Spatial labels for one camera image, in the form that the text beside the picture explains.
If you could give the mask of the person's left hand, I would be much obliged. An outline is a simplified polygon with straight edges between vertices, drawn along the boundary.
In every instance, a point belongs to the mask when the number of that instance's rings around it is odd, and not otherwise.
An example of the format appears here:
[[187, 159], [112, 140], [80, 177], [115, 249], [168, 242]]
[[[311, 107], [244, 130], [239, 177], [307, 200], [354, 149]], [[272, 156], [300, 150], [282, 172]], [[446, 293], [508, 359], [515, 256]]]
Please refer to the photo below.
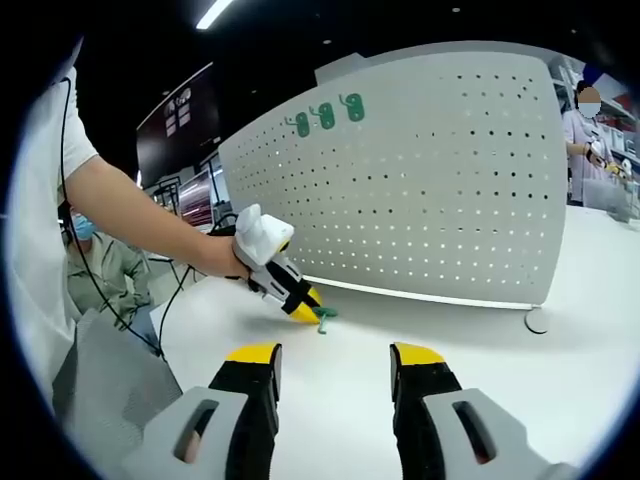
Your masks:
[[214, 246], [213, 269], [222, 276], [246, 280], [250, 275], [250, 271], [236, 256], [233, 249], [233, 241], [234, 238], [231, 236], [220, 236], [212, 239]]

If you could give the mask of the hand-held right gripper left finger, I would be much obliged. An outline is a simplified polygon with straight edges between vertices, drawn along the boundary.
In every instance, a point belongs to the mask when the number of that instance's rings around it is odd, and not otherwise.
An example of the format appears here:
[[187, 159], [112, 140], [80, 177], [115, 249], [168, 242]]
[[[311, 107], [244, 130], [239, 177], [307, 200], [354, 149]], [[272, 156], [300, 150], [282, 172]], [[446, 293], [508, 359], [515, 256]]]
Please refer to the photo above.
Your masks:
[[268, 479], [279, 422], [282, 345], [229, 354], [207, 387], [193, 387], [144, 428], [123, 461], [129, 479]]

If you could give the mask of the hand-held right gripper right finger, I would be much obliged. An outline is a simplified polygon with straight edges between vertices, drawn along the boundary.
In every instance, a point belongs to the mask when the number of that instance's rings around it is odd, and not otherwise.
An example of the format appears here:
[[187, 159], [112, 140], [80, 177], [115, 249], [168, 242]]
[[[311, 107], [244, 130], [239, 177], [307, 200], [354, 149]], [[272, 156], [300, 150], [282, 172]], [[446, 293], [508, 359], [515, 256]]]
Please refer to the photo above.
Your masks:
[[477, 388], [464, 389], [444, 358], [390, 345], [393, 432], [404, 479], [568, 479], [529, 445], [525, 426]]

